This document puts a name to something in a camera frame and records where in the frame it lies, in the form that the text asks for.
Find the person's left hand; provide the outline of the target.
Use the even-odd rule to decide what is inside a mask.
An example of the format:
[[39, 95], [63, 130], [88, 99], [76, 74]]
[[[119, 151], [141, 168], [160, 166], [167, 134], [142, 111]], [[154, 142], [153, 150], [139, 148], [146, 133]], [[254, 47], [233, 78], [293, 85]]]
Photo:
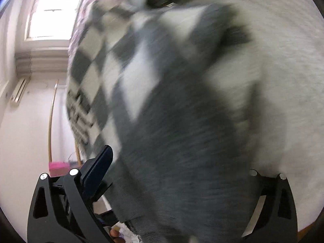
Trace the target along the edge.
[[113, 239], [115, 243], [125, 243], [126, 241], [121, 237], [120, 232], [115, 229], [110, 229], [109, 232], [110, 237]]

